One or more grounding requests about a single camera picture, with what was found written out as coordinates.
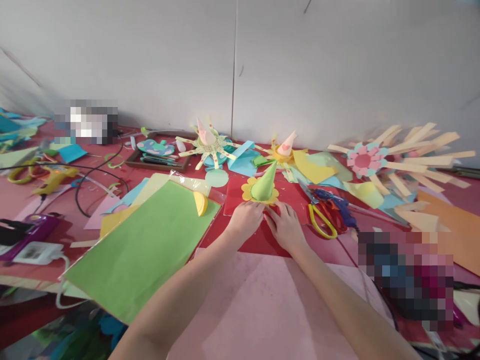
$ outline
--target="orange paper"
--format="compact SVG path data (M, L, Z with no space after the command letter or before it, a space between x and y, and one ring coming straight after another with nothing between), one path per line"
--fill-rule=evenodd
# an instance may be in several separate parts
M429 203L422 213L438 216L439 222L451 230L438 233L438 252L452 254L455 263L480 276L480 216L424 191L418 191L418 201Z

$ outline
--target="yellow-handled scissors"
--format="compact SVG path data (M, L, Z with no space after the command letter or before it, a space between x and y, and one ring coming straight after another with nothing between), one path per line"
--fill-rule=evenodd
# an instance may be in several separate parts
M44 150L48 149L49 145L49 141L47 139L43 139L33 156L22 163L22 165L25 167L18 167L10 172L8 175L8 181L14 184L22 185L35 180L39 176L46 175L47 172L42 171L39 166L27 167L27 165L35 165L38 161L40 161L44 156ZM27 175L20 177L20 174L24 171L27 172Z
M298 179L298 183L300 184L301 189L305 192L305 194L310 199L310 204L308 204L308 210L310 211L311 224L315 228L316 232L322 235L324 238L336 239L338 236L337 229L335 229L335 226L332 225L332 223L324 216L324 214L317 207L317 204L320 202L320 200L312 193L312 191L307 187L307 184L305 184L302 180ZM315 214L317 214L320 217L320 219L325 223L325 225L328 226L328 228L331 230L330 235L325 233L320 228L320 226L317 225L317 221L315 220Z

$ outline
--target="scissors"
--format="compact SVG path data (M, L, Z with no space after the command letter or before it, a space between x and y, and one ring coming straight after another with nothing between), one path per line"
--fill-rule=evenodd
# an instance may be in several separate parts
M50 142L47 139L43 139L40 143L40 146L33 154L32 158L24 161L22 165L34 165L43 158L46 158L48 161L56 162L54 159L50 158L48 155L44 154L44 151L50 147ZM18 178L18 176L26 170L26 167L19 167L14 169L10 175L8 176L8 181L14 184L26 184L29 183L37 178L41 178L42 176L46 175L48 172L41 169L40 166L29 166L28 167L28 175Z
M298 179L298 183L300 184L301 189L305 192L305 194L310 199L310 203L308 204L308 210L310 211L311 224L315 228L316 232L322 235L324 238L336 239L338 236L337 229L335 229L335 226L332 225L332 223L324 216L324 214L317 207L317 205L320 203L320 200L317 197L315 197L312 191L307 187L307 184L305 184L302 180ZM325 225L330 228L331 235L325 233L320 228L320 226L317 225L317 221L315 220L315 214L317 214L320 217L320 219L325 223Z
M311 191L320 200L324 214L335 227L338 234L345 234L349 228L356 227L357 222L351 216L347 206L349 202L341 197L337 197L324 189L315 189Z

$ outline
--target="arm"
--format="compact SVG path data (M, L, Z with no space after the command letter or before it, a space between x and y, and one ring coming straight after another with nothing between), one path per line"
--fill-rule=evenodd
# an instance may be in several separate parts
M421 360L414 348L314 253L295 210L281 202L277 205L280 216L267 209L273 235L322 296L358 358Z
M239 205L225 231L146 303L110 360L166 359L204 302L215 274L260 226L264 208L255 202Z

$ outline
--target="yellow paper flower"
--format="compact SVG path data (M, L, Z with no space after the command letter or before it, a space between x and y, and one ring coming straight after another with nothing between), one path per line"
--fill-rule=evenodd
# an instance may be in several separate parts
M243 190L243 194L242 194L242 199L245 200L245 201L253 201L255 203L263 203L263 204L267 204L267 205L271 205L273 204L274 202L278 201L278 196L280 195L279 191L275 188L275 184L273 184L273 190L271 192L271 196L268 200L266 201L259 201L259 200L256 200L252 197L252 186L257 182L257 178L256 177L250 177L248 178L246 184L243 184L241 186L241 189Z
M271 139L271 148L270 149L264 149L263 147L260 146L255 146L256 149L259 149L263 152L266 152L268 156L265 158L267 160L277 160L278 165L285 169L285 175L287 180L292 183L295 181L295 177L292 174L291 170L291 165L295 164L295 159L294 156L291 154L290 156L282 156L280 155L277 150L280 147L280 144L277 144L277 136L274 135L273 138Z

